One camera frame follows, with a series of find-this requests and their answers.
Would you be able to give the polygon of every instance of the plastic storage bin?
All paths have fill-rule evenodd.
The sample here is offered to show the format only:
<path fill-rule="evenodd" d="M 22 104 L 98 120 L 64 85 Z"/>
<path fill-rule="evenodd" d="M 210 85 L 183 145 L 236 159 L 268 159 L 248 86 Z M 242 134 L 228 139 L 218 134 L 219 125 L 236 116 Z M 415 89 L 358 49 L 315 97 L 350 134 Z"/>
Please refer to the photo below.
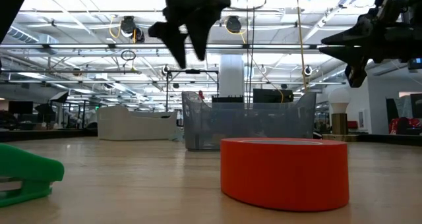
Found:
<path fill-rule="evenodd" d="M 205 104 L 195 92 L 183 92 L 185 146 L 219 150 L 222 138 L 312 138 L 315 93 L 292 103 Z"/>

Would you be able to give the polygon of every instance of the monitor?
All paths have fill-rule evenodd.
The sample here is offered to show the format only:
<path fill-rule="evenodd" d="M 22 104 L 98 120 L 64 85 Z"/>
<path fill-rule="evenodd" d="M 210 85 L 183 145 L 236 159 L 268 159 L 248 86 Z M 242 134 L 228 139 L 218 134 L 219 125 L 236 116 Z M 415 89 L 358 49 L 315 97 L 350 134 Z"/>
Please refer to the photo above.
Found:
<path fill-rule="evenodd" d="M 34 102 L 32 101 L 9 101 L 9 113 L 28 115 L 34 110 Z"/>
<path fill-rule="evenodd" d="M 283 103 L 293 102 L 293 92 L 291 90 L 280 90 L 283 93 Z M 281 103 L 282 95 L 278 90 L 254 89 L 253 103 Z"/>

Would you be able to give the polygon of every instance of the tape roll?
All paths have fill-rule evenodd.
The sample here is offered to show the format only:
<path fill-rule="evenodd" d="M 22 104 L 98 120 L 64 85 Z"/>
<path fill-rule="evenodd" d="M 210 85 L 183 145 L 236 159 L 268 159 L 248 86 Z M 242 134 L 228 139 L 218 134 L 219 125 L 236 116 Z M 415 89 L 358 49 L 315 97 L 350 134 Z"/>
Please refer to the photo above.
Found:
<path fill-rule="evenodd" d="M 349 202 L 347 144 L 295 138 L 231 138 L 221 143 L 228 196 L 288 211 L 325 211 Z"/>

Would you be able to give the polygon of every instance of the wooden table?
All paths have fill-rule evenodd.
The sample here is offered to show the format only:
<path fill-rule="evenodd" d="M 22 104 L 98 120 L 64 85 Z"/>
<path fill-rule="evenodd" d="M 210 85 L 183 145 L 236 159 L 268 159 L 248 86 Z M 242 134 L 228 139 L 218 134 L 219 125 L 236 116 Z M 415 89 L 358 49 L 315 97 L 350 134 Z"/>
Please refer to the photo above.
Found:
<path fill-rule="evenodd" d="M 350 203 L 327 212 L 257 208 L 220 191 L 220 154 L 168 141 L 13 142 L 62 161 L 49 198 L 0 209 L 0 223 L 422 223 L 422 148 L 349 144 Z"/>

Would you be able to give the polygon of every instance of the column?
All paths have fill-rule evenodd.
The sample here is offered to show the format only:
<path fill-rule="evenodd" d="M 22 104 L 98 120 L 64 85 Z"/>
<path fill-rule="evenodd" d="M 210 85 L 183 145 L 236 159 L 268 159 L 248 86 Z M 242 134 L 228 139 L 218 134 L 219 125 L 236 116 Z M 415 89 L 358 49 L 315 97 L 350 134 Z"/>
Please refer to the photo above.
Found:
<path fill-rule="evenodd" d="M 244 96 L 243 55 L 222 55 L 220 59 L 220 97 Z"/>

